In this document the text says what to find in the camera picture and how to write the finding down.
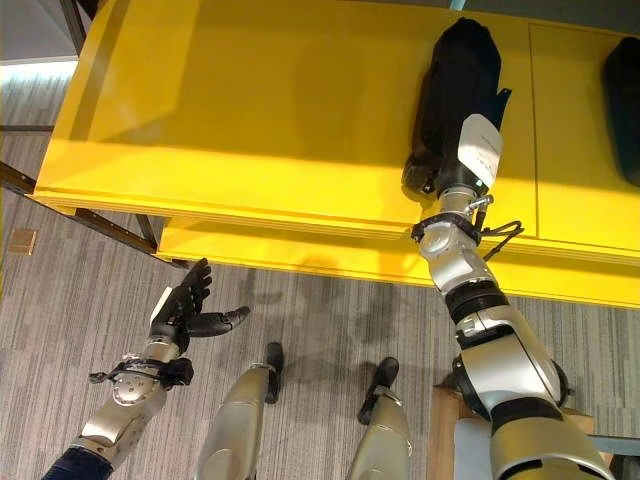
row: yellow surface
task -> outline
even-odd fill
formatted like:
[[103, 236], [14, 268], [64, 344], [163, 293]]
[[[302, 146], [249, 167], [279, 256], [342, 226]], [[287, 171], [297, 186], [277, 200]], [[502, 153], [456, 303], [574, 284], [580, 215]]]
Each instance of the yellow surface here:
[[[332, 237], [172, 219], [158, 255], [232, 265], [432, 285], [409, 240]], [[640, 267], [502, 252], [489, 262], [510, 294], [640, 307]]]
[[619, 41], [531, 27], [541, 238], [640, 250], [640, 189], [616, 169], [602, 95]]
[[[535, 235], [528, 23], [468, 15], [491, 29], [514, 90], [494, 189], [509, 201], [491, 215], [517, 215]], [[400, 189], [420, 82], [458, 16], [352, 1], [108, 2], [35, 197], [398, 238], [420, 215]]]
[[[492, 262], [501, 284], [638, 306], [640, 195], [614, 166], [598, 80], [621, 36], [464, 15], [490, 28], [513, 89], [488, 224], [518, 218], [526, 236]], [[459, 16], [107, 1], [34, 198], [190, 218], [166, 229], [165, 257], [429, 284], [408, 230], [433, 205], [407, 198], [400, 176], [433, 46]]]

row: black rubber band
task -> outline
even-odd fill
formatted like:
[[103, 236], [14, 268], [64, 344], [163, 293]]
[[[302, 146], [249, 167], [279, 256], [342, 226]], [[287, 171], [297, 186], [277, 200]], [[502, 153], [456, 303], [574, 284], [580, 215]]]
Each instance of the black rubber band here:
[[476, 230], [473, 224], [462, 217], [461, 215], [453, 212], [445, 212], [434, 215], [433, 217], [425, 218], [420, 223], [416, 223], [411, 229], [411, 238], [420, 243], [422, 237], [424, 237], [424, 229], [429, 225], [433, 225], [439, 222], [453, 223], [456, 227], [462, 230], [469, 238], [471, 238], [476, 245], [480, 245], [481, 234]]

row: black fabric bag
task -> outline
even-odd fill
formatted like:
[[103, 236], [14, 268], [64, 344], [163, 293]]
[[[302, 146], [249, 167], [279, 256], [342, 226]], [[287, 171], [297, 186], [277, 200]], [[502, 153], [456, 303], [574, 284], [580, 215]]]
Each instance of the black fabric bag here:
[[640, 40], [623, 38], [604, 65], [607, 113], [618, 166], [640, 187]]
[[500, 54], [489, 29], [461, 18], [449, 27], [433, 49], [413, 133], [413, 152], [402, 183], [415, 193], [440, 193], [453, 185], [466, 185], [479, 195], [488, 188], [458, 161], [458, 143], [464, 120], [484, 115], [500, 129], [511, 94], [498, 90]]

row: robot forearm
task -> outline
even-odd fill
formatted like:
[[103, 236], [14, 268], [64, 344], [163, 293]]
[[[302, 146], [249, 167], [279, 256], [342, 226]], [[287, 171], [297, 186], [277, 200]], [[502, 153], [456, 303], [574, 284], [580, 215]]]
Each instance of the robot forearm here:
[[181, 357], [191, 337], [230, 332], [249, 314], [248, 307], [227, 313], [201, 313], [209, 295], [211, 269], [198, 262], [183, 282], [167, 289], [154, 310], [149, 336], [139, 355], [127, 354], [110, 373], [90, 375], [93, 383], [110, 380], [111, 398], [86, 423], [45, 479], [102, 480], [127, 457], [174, 386], [189, 385], [191, 362]]

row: black strap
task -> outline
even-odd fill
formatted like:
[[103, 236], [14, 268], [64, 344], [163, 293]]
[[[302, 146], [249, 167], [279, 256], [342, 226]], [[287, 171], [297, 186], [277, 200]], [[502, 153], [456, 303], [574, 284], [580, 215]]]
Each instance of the black strap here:
[[439, 213], [433, 217], [425, 218], [420, 223], [416, 223], [411, 229], [411, 238], [416, 243], [420, 243], [422, 237], [424, 237], [425, 228], [439, 222], [453, 223], [456, 227], [467, 234], [467, 236], [473, 239], [473, 241], [476, 242], [476, 245], [480, 245], [480, 239], [482, 238], [480, 232], [474, 228], [473, 224], [469, 220], [452, 212]]
[[[153, 375], [151, 373], [138, 370], [138, 368], [144, 367], [157, 368], [158, 372]], [[191, 360], [188, 358], [177, 358], [167, 363], [160, 362], [158, 360], [135, 358], [127, 360], [126, 362], [120, 362], [109, 373], [90, 373], [89, 381], [91, 383], [102, 383], [105, 380], [109, 380], [115, 383], [115, 377], [122, 373], [132, 373], [142, 377], [158, 380], [165, 389], [169, 390], [178, 385], [189, 385], [193, 378], [193, 366], [191, 364]]]

